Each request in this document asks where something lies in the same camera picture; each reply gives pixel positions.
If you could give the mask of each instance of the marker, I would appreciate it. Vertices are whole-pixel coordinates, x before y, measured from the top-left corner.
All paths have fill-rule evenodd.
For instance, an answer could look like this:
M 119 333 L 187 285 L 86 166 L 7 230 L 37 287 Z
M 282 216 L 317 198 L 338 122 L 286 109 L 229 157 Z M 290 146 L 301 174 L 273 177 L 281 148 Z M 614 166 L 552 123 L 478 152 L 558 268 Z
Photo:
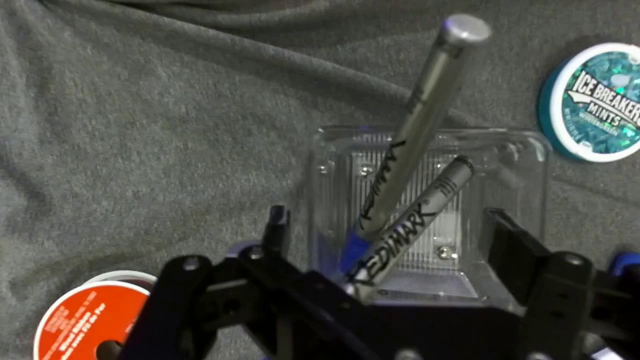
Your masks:
M 366 299 L 472 176 L 475 166 L 471 160 L 465 156 L 455 157 L 419 199 L 372 242 L 366 254 L 346 274 L 344 289 Z
M 370 246 L 370 240 L 389 223 L 416 164 L 446 118 L 462 83 L 471 48 L 490 38 L 490 26 L 468 14 L 448 15 L 438 31 L 430 56 L 413 91 L 409 113 L 389 146 L 363 214 L 346 240 L 342 270 Z

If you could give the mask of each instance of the gray cloth background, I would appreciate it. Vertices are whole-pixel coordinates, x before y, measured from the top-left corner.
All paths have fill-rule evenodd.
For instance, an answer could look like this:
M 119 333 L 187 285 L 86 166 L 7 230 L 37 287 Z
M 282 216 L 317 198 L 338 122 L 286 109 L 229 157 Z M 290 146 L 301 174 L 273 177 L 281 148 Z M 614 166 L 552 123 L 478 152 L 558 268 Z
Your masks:
M 311 135 L 398 123 L 453 12 L 496 35 L 448 125 L 539 128 L 554 63 L 592 42 L 640 44 L 635 0 L 3 0 L 0 358 L 31 358 L 43 311 L 92 274 L 219 260 L 261 235 L 275 201 L 304 234 Z M 548 243 L 598 263 L 638 243 L 638 174 L 640 156 L 554 157 Z M 258 356 L 240 329 L 215 354 Z

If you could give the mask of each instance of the transparent acrylic box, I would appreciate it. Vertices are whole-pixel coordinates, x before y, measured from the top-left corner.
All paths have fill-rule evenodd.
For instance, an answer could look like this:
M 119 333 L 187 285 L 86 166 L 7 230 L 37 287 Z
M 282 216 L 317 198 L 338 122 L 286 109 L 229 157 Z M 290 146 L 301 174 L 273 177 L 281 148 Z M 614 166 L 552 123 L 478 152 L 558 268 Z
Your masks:
M 385 156 L 392 128 L 321 128 L 311 166 L 311 268 L 341 280 L 341 254 Z M 487 263 L 484 207 L 503 207 L 542 240 L 548 144 L 537 131 L 445 128 L 420 160 L 396 217 L 459 154 L 477 176 L 380 284 L 375 304 L 461 304 L 519 309 Z

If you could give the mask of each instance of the blue pen tip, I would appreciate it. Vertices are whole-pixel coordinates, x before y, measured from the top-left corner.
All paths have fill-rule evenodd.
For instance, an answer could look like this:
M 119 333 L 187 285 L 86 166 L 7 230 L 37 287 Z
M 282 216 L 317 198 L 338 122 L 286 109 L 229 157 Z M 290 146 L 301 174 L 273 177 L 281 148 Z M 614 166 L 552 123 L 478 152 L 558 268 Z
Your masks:
M 365 256 L 368 246 L 370 242 L 361 237 L 356 232 L 348 232 L 346 246 L 341 257 L 341 270 L 350 272 L 359 263 L 359 260 Z

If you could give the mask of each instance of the pen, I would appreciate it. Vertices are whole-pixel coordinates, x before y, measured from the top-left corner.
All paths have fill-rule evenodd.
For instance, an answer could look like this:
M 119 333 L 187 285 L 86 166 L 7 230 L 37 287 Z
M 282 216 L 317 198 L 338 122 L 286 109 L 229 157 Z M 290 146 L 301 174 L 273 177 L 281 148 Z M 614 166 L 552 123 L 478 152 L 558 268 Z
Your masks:
M 385 232 L 356 266 L 346 274 L 344 289 L 366 299 L 442 207 L 468 184 L 475 166 L 468 157 L 455 157 L 419 199 Z
M 372 237 L 389 223 L 416 164 L 459 93 L 471 48 L 490 38 L 490 26 L 468 14 L 448 15 L 438 31 L 419 83 L 409 101 L 409 113 L 389 146 L 375 184 L 365 199 L 356 225 L 350 230 L 341 268 L 353 268 L 355 260 L 370 246 Z

